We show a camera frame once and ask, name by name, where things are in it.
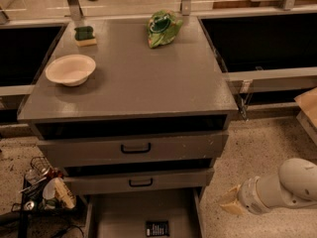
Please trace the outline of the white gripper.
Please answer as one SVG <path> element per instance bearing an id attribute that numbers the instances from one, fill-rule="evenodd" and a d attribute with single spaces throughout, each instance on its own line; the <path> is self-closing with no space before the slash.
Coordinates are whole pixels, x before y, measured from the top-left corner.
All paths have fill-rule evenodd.
<path id="1" fill-rule="evenodd" d="M 244 215 L 245 211 L 243 206 L 249 213 L 255 215 L 269 213 L 270 209 L 260 200 L 257 192 L 257 182 L 259 179 L 259 177 L 249 178 L 245 180 L 242 185 L 238 184 L 230 188 L 223 195 L 223 200 L 227 203 L 220 203 L 220 207 L 224 211 L 234 215 Z"/>

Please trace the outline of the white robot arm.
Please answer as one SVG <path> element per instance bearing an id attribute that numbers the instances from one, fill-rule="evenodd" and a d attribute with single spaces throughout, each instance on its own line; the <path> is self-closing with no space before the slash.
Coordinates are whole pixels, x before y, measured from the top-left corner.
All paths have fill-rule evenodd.
<path id="1" fill-rule="evenodd" d="M 288 159 L 274 174 L 249 178 L 232 187 L 220 197 L 218 204 L 235 215 L 246 211 L 261 215 L 275 208 L 315 208 L 317 166 L 303 159 Z"/>

